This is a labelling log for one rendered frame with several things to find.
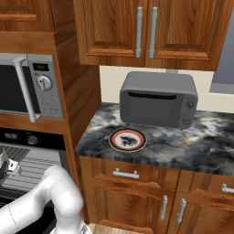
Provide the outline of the wooden base cupboard door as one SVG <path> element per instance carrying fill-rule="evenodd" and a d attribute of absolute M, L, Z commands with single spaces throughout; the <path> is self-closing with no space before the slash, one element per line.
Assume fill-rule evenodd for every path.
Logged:
<path fill-rule="evenodd" d="M 89 222 L 143 234 L 166 234 L 174 192 L 84 179 Z M 167 195 L 165 219 L 161 220 L 163 196 Z"/>
<path fill-rule="evenodd" d="M 181 198 L 186 199 L 186 209 L 180 224 L 177 213 Z M 234 234 L 234 211 L 218 207 L 204 207 L 186 193 L 177 193 L 167 234 Z"/>

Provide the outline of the wooden drawer front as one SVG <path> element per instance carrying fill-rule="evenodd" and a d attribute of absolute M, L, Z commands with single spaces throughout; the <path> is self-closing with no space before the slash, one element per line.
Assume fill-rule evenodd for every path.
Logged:
<path fill-rule="evenodd" d="M 223 184 L 234 188 L 234 177 L 182 170 L 177 190 L 186 193 L 204 207 L 234 211 L 234 194 L 222 192 Z"/>
<path fill-rule="evenodd" d="M 149 186 L 151 188 L 162 188 L 165 190 L 176 189 L 176 182 L 179 175 L 178 169 L 139 165 L 88 156 L 81 156 L 80 163 L 82 176 L 86 178 L 128 185 Z M 132 179 L 115 176 L 112 174 L 115 168 L 119 168 L 121 172 L 126 173 L 132 173 L 136 170 L 140 178 Z"/>

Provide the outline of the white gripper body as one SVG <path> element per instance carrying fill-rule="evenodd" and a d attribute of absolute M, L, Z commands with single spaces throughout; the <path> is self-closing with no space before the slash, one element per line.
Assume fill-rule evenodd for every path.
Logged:
<path fill-rule="evenodd" d="M 10 159 L 7 173 L 11 176 L 20 176 L 22 173 L 20 164 L 17 161 Z"/>

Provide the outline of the red rimmed patterned plate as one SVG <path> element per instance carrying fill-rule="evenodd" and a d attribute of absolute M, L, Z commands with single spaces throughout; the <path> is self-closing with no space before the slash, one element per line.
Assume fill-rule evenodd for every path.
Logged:
<path fill-rule="evenodd" d="M 147 138 L 138 130 L 124 128 L 109 135 L 109 144 L 117 151 L 132 153 L 142 150 L 147 144 Z"/>

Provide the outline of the grey oven rack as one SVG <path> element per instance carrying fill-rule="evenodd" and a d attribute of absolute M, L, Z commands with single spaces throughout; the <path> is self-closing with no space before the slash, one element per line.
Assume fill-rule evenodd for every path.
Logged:
<path fill-rule="evenodd" d="M 3 188 L 29 191 L 34 188 L 44 172 L 53 165 L 59 165 L 57 151 L 38 150 L 4 146 L 9 159 L 17 161 L 21 167 L 20 175 L 7 175 L 1 183 Z"/>

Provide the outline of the wooden wall cupboard door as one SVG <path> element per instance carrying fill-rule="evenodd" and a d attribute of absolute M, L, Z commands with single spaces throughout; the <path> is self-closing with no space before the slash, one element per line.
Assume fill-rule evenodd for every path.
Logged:
<path fill-rule="evenodd" d="M 143 67 L 149 0 L 73 0 L 80 63 Z M 143 8 L 141 57 L 135 57 L 137 7 Z"/>
<path fill-rule="evenodd" d="M 156 25 L 148 37 L 154 43 L 152 56 L 145 57 L 145 66 L 154 69 L 218 69 L 234 0 L 149 0 L 148 12 L 157 9 Z"/>

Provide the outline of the tall wooden appliance cabinet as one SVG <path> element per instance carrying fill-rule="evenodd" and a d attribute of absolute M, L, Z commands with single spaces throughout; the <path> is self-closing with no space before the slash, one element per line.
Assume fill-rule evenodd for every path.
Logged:
<path fill-rule="evenodd" d="M 80 63 L 73 0 L 50 0 L 50 3 L 54 31 L 0 31 L 0 53 L 53 57 L 63 118 L 41 117 L 31 123 L 22 114 L 0 113 L 0 126 L 61 133 L 72 179 L 78 188 L 83 188 L 80 158 L 74 154 L 74 149 L 101 103 L 100 67 Z"/>

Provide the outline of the black built-in oven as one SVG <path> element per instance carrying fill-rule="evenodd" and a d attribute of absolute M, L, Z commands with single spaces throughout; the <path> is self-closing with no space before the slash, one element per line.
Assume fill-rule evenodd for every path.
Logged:
<path fill-rule="evenodd" d="M 27 142 L 29 136 L 36 136 L 38 139 L 38 143 L 35 145 L 30 145 Z M 66 146 L 62 134 L 0 128 L 0 150 L 3 149 L 5 151 L 4 146 L 57 151 L 60 159 L 59 165 L 62 166 L 68 173 L 70 173 L 68 158 L 66 155 Z M 5 171 L 4 178 L 0 179 L 0 208 L 2 208 L 6 204 L 9 204 L 10 202 L 13 202 L 17 198 L 30 191 L 3 188 L 1 186 L 1 183 L 7 177 L 7 175 L 8 173 L 7 171 Z"/>

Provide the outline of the silver built-in microwave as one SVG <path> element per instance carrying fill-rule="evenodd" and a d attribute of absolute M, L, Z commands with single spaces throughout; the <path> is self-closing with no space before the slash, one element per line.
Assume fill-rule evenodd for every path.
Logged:
<path fill-rule="evenodd" d="M 0 112 L 28 116 L 13 60 L 24 57 L 23 71 L 35 110 L 40 117 L 62 119 L 57 77 L 51 55 L 0 53 Z M 39 76 L 47 76 L 52 82 L 49 90 L 41 90 Z"/>

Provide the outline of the wooden cupboard door above microwave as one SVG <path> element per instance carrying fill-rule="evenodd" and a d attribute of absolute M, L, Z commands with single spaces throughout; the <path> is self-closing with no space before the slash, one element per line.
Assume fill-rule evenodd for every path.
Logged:
<path fill-rule="evenodd" d="M 50 0 L 0 0 L 0 31 L 53 32 Z"/>

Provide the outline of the grey toaster oven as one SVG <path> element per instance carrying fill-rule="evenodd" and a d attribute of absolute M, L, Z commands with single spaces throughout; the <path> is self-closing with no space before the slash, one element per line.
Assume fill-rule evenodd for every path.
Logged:
<path fill-rule="evenodd" d="M 175 100 L 135 98 L 128 92 L 157 95 L 176 95 Z M 194 103 L 192 109 L 186 103 Z M 193 123 L 198 95 L 193 78 L 187 74 L 132 71 L 120 90 L 120 116 L 124 122 L 177 128 L 190 127 L 182 124 L 183 119 Z"/>

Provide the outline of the white microwave knob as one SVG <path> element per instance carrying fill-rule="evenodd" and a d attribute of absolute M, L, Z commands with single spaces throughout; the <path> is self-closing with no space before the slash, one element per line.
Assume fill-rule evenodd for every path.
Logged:
<path fill-rule="evenodd" d="M 47 76 L 39 76 L 37 78 L 37 84 L 41 90 L 49 90 L 52 87 L 52 82 Z"/>

